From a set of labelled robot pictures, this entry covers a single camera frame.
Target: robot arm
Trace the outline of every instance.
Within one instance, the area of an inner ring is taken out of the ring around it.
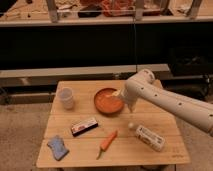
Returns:
[[[137,98],[143,98],[213,136],[213,105],[157,88],[154,80],[154,74],[144,69],[126,80],[118,97],[130,110]]]

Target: bottle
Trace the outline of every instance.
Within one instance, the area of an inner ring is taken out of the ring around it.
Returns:
[[[160,152],[163,149],[165,144],[165,139],[163,137],[160,137],[155,132],[152,132],[142,125],[136,125],[132,122],[129,123],[128,127],[130,130],[135,131],[135,136],[138,139],[142,140],[155,151]]]

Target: carrot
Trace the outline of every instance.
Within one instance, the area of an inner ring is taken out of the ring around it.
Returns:
[[[100,148],[103,151],[106,151],[112,141],[117,137],[118,131],[112,132],[105,140],[102,141]]]
[[[112,132],[106,139],[104,139],[100,144],[100,150],[98,153],[98,156],[96,157],[96,160],[98,160],[102,154],[102,152],[105,152],[109,145],[112,143],[112,141],[117,137],[118,131]]]

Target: wooden table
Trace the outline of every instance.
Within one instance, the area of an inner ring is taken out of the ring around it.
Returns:
[[[100,114],[93,98],[102,88],[112,87],[121,89],[124,81],[63,81],[58,89],[70,87],[74,91],[75,106],[71,110],[63,109],[55,97],[51,114],[47,123],[44,139],[37,160],[38,168],[65,167],[98,167],[98,166],[133,166],[133,165],[168,165],[183,164],[190,161],[174,117],[151,103],[139,99],[136,109],[130,113],[127,106],[111,117]],[[70,126],[95,117],[99,123],[94,128],[78,137],[73,137]],[[128,123],[140,123],[165,138],[165,148],[156,152],[134,137],[128,129]],[[118,137],[108,150],[96,160],[100,142],[112,131],[118,130]],[[47,142],[55,135],[64,139],[70,153],[61,161],[53,158]]]

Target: paper cup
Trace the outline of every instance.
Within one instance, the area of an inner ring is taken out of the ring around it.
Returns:
[[[57,97],[65,109],[72,109],[74,106],[73,93],[71,88],[62,88],[58,90]]]

